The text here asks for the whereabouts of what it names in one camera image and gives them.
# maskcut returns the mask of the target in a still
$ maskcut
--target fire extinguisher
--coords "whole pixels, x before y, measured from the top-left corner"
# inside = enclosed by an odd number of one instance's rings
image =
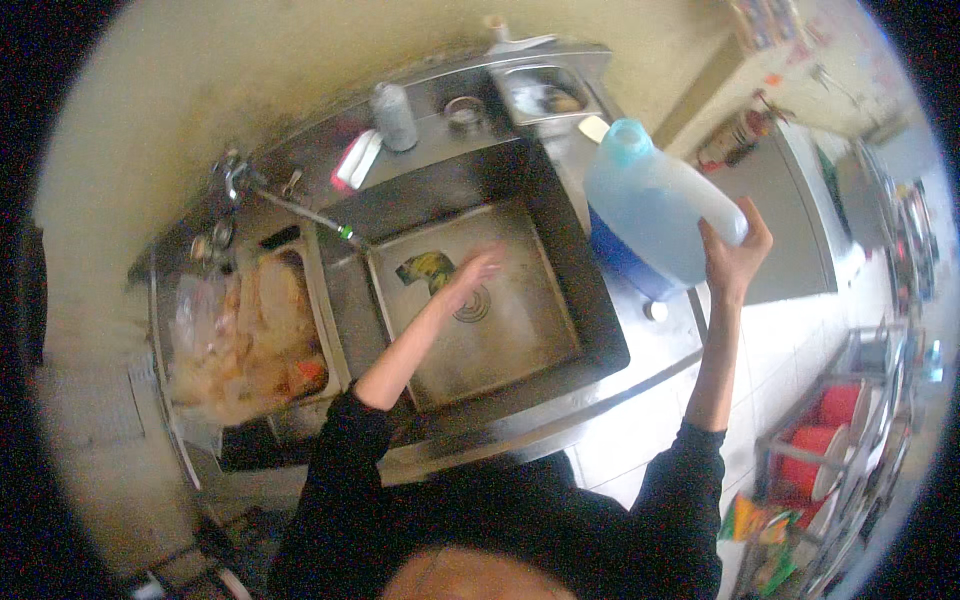
[[[754,92],[754,98],[760,100],[766,110],[741,110],[714,130],[709,141],[697,151],[701,171],[710,173],[724,166],[736,166],[756,148],[761,137],[770,134],[777,119],[785,122],[788,115],[794,116],[789,110],[769,104],[762,90]]]

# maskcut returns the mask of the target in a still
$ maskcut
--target jug cap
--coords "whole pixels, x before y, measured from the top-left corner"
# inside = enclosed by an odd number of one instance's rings
[[[623,118],[613,122],[600,142],[600,148],[622,166],[650,154],[654,150],[654,142],[639,121]]]

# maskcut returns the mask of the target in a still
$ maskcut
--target white tile floor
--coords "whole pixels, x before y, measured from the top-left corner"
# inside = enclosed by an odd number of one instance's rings
[[[838,294],[770,302],[743,311],[733,408],[720,450],[726,465],[721,514],[738,491],[750,494],[756,474],[754,444],[804,393],[851,327],[892,319],[882,255],[868,262],[849,289]],[[646,466],[673,442],[699,364],[610,410],[588,435],[567,449],[584,488],[633,505]],[[721,542],[720,598],[729,598],[742,544]]]

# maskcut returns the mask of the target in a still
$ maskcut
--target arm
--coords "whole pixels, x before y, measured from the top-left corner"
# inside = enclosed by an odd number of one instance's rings
[[[631,509],[633,577],[659,582],[656,593],[647,590],[657,597],[711,598],[720,586],[720,446],[730,419],[740,309],[751,278],[773,244],[754,204],[746,198],[737,204],[750,224],[739,247],[727,245],[700,222],[711,300],[700,373],[677,440],[647,467]]]
[[[499,270],[503,251],[480,249],[376,363],[330,404],[310,456],[297,514],[274,561],[277,598],[366,597],[389,561],[376,462],[387,451],[386,413],[441,327],[474,288]]]
[[[700,221],[707,254],[710,325],[700,373],[686,405],[684,419],[703,431],[727,429],[733,397],[736,343],[740,336],[740,309],[750,280],[774,242],[754,203],[749,198],[740,198],[736,203],[750,224],[747,237],[739,247],[730,246],[706,221]]]
[[[481,283],[500,271],[502,245],[478,247],[448,285],[441,288],[396,340],[356,383],[354,391],[367,406],[389,411],[400,398],[441,327],[460,310]]]

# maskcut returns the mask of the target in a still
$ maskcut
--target faucet handle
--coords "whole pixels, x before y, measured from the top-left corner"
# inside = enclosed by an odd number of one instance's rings
[[[510,39],[510,29],[507,27],[507,20],[499,15],[490,14],[485,16],[484,25],[491,31],[494,40],[494,44],[490,50],[487,51],[487,55],[527,50],[557,40],[557,37],[553,34],[527,37],[525,39]]]
[[[243,192],[247,190],[247,175],[250,174],[250,164],[240,155],[240,151],[231,148],[224,156],[213,164],[215,179],[223,178],[224,191],[235,206],[243,201]]]

